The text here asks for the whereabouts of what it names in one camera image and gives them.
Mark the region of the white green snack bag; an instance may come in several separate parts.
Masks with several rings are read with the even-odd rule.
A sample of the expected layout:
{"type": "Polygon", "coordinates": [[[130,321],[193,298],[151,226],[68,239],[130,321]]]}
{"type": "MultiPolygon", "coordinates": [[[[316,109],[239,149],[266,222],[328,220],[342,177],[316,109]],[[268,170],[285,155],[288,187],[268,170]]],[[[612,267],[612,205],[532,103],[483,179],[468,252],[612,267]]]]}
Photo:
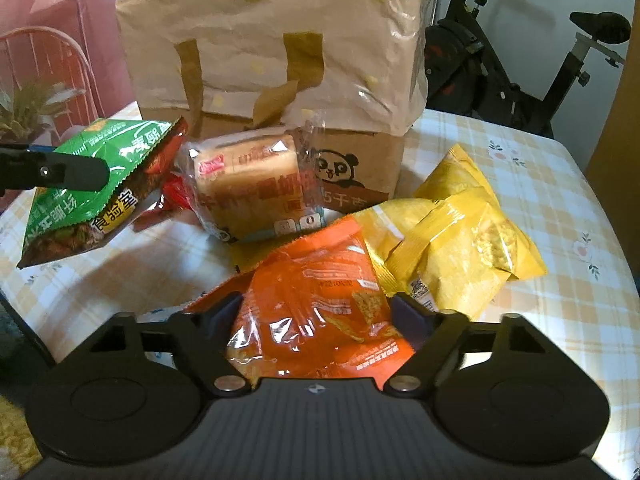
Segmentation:
{"type": "Polygon", "coordinates": [[[100,248],[142,213],[188,132],[174,122],[98,119],[49,154],[54,183],[34,194],[20,269],[100,248]]]}

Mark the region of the orange snack bag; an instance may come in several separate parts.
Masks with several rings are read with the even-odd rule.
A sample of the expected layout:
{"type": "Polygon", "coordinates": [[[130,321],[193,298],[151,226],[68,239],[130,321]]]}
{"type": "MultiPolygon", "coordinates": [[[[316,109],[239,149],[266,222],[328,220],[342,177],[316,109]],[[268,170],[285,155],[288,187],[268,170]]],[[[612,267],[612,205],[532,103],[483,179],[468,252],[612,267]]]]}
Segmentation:
{"type": "Polygon", "coordinates": [[[251,384],[371,377],[382,386],[413,356],[393,326],[354,219],[273,250],[253,270],[192,301],[186,312],[204,313],[232,292],[243,300],[224,352],[251,384]]]}

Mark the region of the packaged bread loaf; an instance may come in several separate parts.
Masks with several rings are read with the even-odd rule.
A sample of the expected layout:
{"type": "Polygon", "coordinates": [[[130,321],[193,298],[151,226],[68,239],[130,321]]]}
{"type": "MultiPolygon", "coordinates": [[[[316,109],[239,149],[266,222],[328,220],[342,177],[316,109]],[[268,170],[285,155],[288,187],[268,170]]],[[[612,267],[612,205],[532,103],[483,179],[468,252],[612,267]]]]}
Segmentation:
{"type": "Polygon", "coordinates": [[[269,127],[183,144],[177,157],[191,208],[223,243],[248,243],[323,228],[316,142],[323,129],[269,127]]]}

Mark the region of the checkered floral tablecloth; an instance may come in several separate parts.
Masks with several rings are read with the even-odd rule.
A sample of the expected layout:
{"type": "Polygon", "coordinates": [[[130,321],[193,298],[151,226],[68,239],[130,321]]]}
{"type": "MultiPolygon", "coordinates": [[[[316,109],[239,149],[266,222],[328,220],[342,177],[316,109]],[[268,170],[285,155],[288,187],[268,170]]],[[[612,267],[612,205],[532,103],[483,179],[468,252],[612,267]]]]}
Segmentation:
{"type": "MultiPolygon", "coordinates": [[[[639,465],[639,295],[597,196],[561,143],[434,110],[406,135],[397,194],[412,194],[454,145],[548,270],[506,283],[484,319],[521,313],[600,385],[611,419],[594,457],[612,476],[631,478],[639,465]]],[[[2,214],[1,290],[55,359],[118,311],[178,306],[233,274],[227,246],[190,212],[122,231],[93,252],[20,269],[31,204],[23,194],[2,214]]]]}

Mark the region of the yellow snack bag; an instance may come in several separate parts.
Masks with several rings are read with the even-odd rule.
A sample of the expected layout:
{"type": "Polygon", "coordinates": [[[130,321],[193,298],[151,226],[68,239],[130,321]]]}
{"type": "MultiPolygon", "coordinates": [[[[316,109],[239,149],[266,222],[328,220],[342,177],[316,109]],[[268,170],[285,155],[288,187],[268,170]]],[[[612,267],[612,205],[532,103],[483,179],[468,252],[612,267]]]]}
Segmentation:
{"type": "Polygon", "coordinates": [[[510,280],[547,274],[535,244],[482,188],[402,198],[352,214],[378,284],[433,311],[476,320],[510,280]]]}
{"type": "Polygon", "coordinates": [[[460,144],[454,144],[412,196],[444,200],[469,188],[480,188],[487,195],[489,203],[499,205],[497,195],[480,168],[460,144]]]}

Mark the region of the red small snack packet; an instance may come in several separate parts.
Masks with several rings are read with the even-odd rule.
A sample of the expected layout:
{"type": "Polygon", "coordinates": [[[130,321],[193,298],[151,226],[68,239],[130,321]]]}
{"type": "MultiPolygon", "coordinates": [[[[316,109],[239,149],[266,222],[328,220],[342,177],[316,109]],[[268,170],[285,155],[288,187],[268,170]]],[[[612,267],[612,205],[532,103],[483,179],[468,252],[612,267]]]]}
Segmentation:
{"type": "Polygon", "coordinates": [[[176,210],[192,210],[192,198],[180,174],[170,174],[160,187],[160,198],[147,214],[168,214],[176,210]]]}

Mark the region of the black exercise bike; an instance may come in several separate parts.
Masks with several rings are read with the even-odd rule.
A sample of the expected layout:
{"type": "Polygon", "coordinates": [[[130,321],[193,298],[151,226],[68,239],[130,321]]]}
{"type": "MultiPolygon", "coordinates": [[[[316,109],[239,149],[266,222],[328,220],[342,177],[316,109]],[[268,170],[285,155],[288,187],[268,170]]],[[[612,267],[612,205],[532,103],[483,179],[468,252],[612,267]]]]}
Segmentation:
{"type": "Polygon", "coordinates": [[[626,14],[605,0],[438,0],[426,30],[426,105],[550,138],[587,58],[613,67],[631,37],[626,14]]]}

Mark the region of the brown paper bag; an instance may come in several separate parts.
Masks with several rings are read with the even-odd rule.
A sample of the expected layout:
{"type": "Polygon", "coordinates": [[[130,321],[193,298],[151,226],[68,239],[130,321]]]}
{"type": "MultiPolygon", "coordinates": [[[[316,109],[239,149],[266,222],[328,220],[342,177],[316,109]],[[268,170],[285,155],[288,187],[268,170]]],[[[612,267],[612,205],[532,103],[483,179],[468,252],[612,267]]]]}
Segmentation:
{"type": "Polygon", "coordinates": [[[389,200],[404,137],[424,111],[430,0],[119,0],[134,98],[146,119],[219,136],[322,122],[324,200],[389,200]]]}

